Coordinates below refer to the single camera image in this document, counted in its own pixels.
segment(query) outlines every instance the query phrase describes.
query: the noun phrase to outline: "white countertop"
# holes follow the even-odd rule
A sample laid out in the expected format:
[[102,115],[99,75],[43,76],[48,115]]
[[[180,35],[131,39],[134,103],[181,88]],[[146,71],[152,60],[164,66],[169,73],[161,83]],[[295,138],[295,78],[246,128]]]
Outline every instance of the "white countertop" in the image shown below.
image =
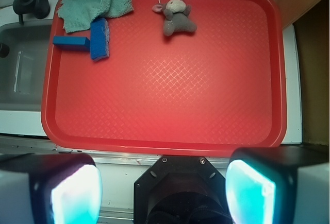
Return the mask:
[[[46,19],[52,19],[58,0],[49,0],[51,11]],[[36,20],[32,15],[24,15],[25,21]],[[0,9],[0,27],[18,22],[18,15],[11,6]],[[283,32],[286,90],[287,90],[287,132],[283,143],[302,142],[302,116],[298,54],[293,26]],[[46,136],[40,112],[0,110],[0,133]]]

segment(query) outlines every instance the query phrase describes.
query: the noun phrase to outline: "sink basin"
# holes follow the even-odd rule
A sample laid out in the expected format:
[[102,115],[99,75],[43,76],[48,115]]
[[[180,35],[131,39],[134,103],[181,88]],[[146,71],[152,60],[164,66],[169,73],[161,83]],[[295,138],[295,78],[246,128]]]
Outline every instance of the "sink basin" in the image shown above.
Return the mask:
[[51,26],[38,20],[0,27],[0,42],[10,49],[0,58],[0,110],[41,110]]

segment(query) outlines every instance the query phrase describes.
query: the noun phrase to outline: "blue sponge block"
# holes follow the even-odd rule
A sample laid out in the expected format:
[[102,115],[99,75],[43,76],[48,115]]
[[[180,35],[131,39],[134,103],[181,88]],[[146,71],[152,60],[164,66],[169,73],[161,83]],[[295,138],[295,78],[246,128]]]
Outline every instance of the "blue sponge block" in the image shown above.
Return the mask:
[[105,18],[98,18],[91,23],[91,59],[98,61],[109,57],[110,31]]
[[90,41],[86,37],[54,36],[53,44],[62,50],[89,51]]

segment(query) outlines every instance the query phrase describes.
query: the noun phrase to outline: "green cloth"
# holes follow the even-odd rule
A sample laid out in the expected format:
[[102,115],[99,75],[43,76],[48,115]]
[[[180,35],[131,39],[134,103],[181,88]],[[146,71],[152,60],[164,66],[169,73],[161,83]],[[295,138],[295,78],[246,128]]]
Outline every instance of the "green cloth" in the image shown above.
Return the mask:
[[62,0],[57,10],[67,33],[90,29],[97,17],[118,18],[133,11],[131,0]]

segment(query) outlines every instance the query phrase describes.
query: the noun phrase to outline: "gray plush mouse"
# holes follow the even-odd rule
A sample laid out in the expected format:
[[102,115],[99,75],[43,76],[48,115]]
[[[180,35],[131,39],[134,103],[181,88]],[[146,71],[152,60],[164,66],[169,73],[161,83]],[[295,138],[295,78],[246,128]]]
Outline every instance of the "gray plush mouse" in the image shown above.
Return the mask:
[[191,6],[186,5],[183,0],[169,0],[165,4],[156,4],[153,11],[163,12],[165,15],[163,32],[166,36],[171,36],[174,32],[195,32],[197,29],[197,25],[188,18]]

